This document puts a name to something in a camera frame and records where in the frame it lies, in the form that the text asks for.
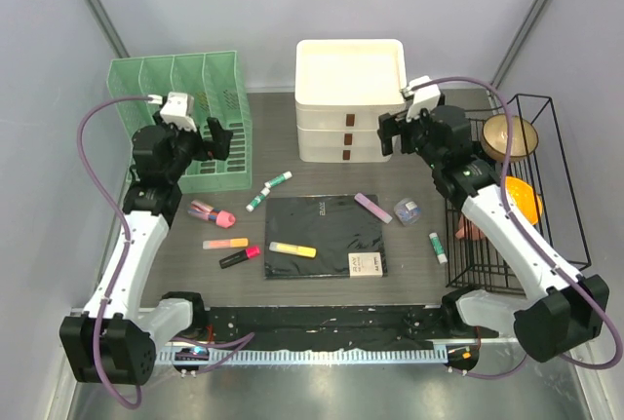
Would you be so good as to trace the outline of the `green glue stick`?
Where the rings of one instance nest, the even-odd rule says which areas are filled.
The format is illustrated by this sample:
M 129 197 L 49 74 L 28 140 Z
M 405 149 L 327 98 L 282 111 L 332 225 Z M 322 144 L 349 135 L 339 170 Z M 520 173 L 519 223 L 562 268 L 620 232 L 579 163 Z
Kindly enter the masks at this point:
M 264 183 L 264 186 L 268 189 L 272 189 L 282 183 L 284 183 L 285 181 L 291 179 L 293 177 L 293 174 L 290 171 L 287 172 L 283 172 L 278 176 L 273 177 L 272 179 L 266 181 Z
M 429 240 L 432 245 L 433 251 L 435 252 L 438 263 L 440 265 L 446 265 L 449 261 L 439 235 L 435 232 L 432 232 L 429 234 Z
M 270 189 L 264 187 L 253 199 L 246 205 L 247 212 L 254 211 L 270 194 Z

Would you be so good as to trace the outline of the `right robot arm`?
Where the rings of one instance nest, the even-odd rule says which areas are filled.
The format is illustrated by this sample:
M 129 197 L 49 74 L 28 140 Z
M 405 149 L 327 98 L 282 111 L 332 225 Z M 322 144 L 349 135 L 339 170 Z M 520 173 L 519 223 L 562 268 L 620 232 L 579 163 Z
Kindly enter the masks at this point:
M 438 192 L 486 236 L 521 284 L 521 298 L 482 289 L 464 291 L 440 314 L 445 333 L 465 335 L 474 326 L 514 336 L 537 362 L 584 344 L 605 326 L 609 288 L 598 275 L 585 278 L 538 233 L 511 202 L 495 168 L 475 151 L 463 109 L 441 105 L 378 119 L 383 155 L 401 141 L 430 167 Z

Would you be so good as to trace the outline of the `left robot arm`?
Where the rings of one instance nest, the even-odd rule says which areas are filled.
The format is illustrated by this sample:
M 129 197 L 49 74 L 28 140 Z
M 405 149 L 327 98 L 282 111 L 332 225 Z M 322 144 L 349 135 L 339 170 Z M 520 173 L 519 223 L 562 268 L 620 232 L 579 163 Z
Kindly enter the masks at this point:
M 179 335 L 195 341 L 206 333 L 208 316 L 198 292 L 170 291 L 145 315 L 139 308 L 155 256 L 176 216 L 179 180 L 192 162 L 229 155 L 233 133 L 216 118 L 208 118 L 207 126 L 207 139 L 164 121 L 133 134 L 132 182 L 120 237 L 81 315 L 66 317 L 59 329 L 77 381 L 142 386 L 165 344 Z

